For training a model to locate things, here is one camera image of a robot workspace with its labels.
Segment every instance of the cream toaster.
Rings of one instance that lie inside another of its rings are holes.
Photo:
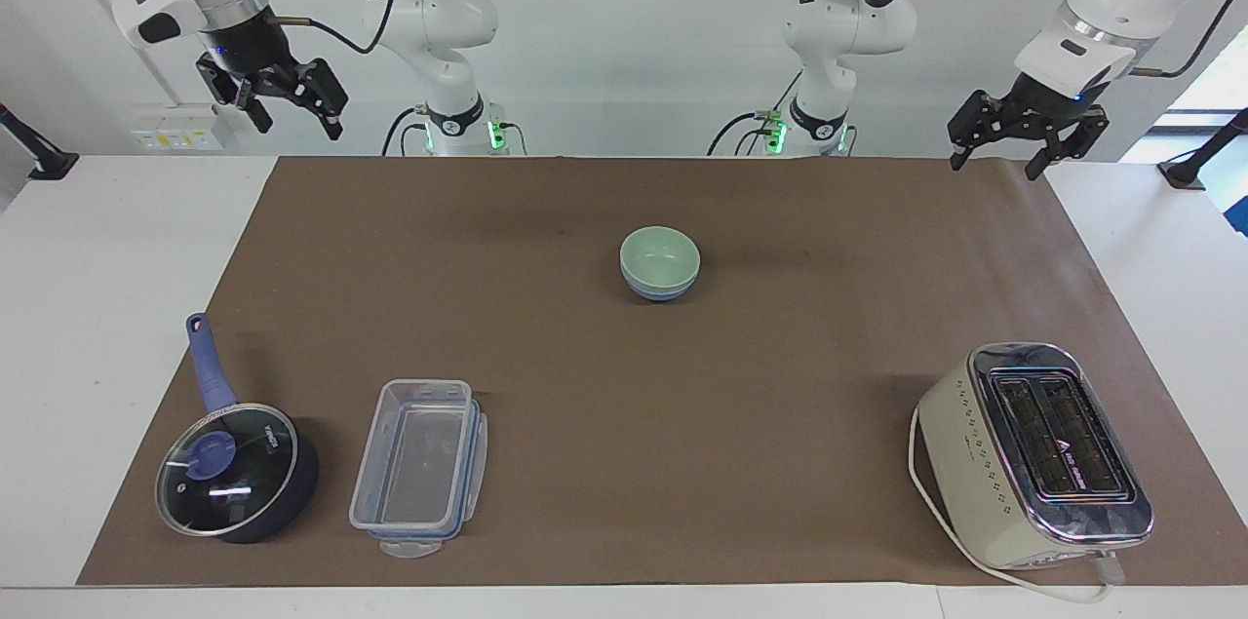
[[[919,402],[957,539],[990,568],[1143,543],[1153,510],[1083,371],[1043,343],[976,349]]]

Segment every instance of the brown table mat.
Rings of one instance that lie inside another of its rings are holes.
[[[703,253],[670,305],[617,268],[651,223]],[[261,544],[166,529],[152,480],[202,414],[183,359],[79,584],[991,584],[911,488],[906,428],[972,348],[1012,339],[1075,353],[1138,468],[1158,523],[1122,553],[1128,583],[1248,584],[1248,530],[1015,162],[283,158],[208,313],[238,396],[316,442],[319,488]],[[347,522],[398,377],[464,379],[489,414],[477,515],[419,560]]]

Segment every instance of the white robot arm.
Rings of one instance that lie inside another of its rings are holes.
[[[201,77],[217,102],[236,105],[260,131],[273,121],[257,96],[281,96],[314,114],[329,139],[342,135],[346,91],[324,60],[295,60],[268,0],[114,0],[112,14],[134,46],[198,32]]]
[[[787,134],[773,151],[782,156],[832,154],[854,96],[849,54],[892,54],[915,36],[910,0],[799,0],[785,24],[785,42],[802,64],[797,95],[784,110]]]
[[[381,6],[381,0],[366,1],[366,19],[377,19]],[[429,152],[507,154],[498,129],[502,109],[477,90],[468,60],[456,51],[484,46],[497,31],[498,10],[490,0],[394,0],[381,45],[424,82]]]
[[[1132,72],[1149,46],[1172,26],[1188,0],[1066,0],[1056,16],[1020,51],[1020,76],[1002,99],[976,91],[948,122],[953,170],[971,152],[1013,139],[1042,140],[1027,166],[1035,180],[1050,162],[1082,158],[1108,126],[1093,105],[1111,81]],[[1075,127],[1066,139],[1061,131]]]

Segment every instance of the blue handle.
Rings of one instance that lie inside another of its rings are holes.
[[[191,361],[195,363],[195,376],[200,381],[200,397],[208,412],[238,404],[238,398],[226,382],[217,359],[217,343],[212,339],[212,327],[208,316],[191,314],[186,319],[186,336],[191,338]]]

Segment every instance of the green bowl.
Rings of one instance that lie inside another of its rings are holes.
[[[620,245],[624,280],[649,300],[671,300],[689,290],[700,265],[695,242],[670,227],[643,227]]]

